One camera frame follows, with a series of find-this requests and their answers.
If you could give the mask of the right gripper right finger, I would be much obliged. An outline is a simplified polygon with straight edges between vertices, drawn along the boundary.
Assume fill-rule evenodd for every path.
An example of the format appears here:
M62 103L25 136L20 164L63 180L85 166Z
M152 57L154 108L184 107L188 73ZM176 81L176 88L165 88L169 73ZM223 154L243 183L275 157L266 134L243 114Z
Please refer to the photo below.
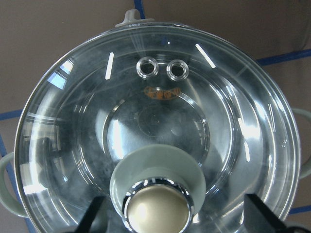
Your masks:
M297 224L286 225L256 194L244 195L244 227L248 233L310 233Z

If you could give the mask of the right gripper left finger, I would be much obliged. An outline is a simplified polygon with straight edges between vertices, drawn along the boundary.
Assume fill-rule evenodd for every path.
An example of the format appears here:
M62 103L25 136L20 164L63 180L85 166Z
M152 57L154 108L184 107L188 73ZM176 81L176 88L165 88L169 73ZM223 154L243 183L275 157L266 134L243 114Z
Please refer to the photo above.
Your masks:
M85 212L82 220L78 224L77 228L73 231L74 233L89 233L92 223L94 222L100 207L104 201L104 196L98 196L93 199Z

